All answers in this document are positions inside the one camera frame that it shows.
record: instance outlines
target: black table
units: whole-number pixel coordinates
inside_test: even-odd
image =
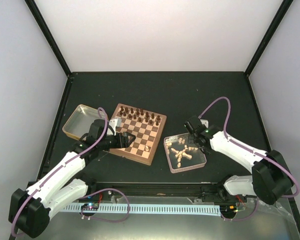
[[[62,132],[62,126],[79,104],[103,107],[112,116],[118,103],[144,108],[167,116],[151,166],[112,154],[94,160],[84,170],[99,182],[131,183],[201,183],[218,182],[228,174],[248,175],[249,172],[228,157],[214,152],[207,164],[182,173],[171,173],[163,147],[167,136],[187,132],[186,119],[199,115],[213,100],[226,96],[232,104],[228,132],[256,148],[267,150],[249,80],[243,72],[98,72],[75,73],[60,127],[56,134],[49,169],[52,169],[75,142]],[[227,103],[217,103],[203,119],[223,127]]]

